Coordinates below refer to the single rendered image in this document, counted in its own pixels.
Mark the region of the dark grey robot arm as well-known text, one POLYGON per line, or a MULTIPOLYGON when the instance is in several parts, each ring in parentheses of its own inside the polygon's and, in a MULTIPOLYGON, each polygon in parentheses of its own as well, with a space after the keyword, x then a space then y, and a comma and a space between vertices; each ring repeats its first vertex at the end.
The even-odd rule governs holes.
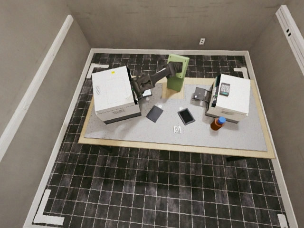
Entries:
POLYGON ((168 64, 163 65, 163 69, 153 75, 140 73, 139 76, 131 78, 131 84, 134 89, 135 94, 138 96, 144 94, 146 90, 155 87, 155 84, 163 79, 164 77, 171 78, 176 75, 176 73, 181 73, 183 67, 183 62, 170 61, 168 64))

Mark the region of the brown bottle with blue cap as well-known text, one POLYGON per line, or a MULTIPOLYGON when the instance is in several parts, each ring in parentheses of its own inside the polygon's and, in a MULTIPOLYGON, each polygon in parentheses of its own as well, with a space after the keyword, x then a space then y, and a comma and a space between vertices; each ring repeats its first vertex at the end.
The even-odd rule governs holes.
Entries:
POLYGON ((225 124, 225 117, 216 118, 211 124, 210 127, 212 130, 217 131, 225 124))

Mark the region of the white multi-well plate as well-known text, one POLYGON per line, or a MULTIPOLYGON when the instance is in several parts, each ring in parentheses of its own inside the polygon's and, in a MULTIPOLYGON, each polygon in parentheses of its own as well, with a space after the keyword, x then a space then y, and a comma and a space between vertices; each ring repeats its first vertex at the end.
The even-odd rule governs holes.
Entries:
POLYGON ((146 96, 146 95, 151 95, 150 89, 149 89, 149 90, 146 90, 146 91, 144 92, 143 96, 146 96))

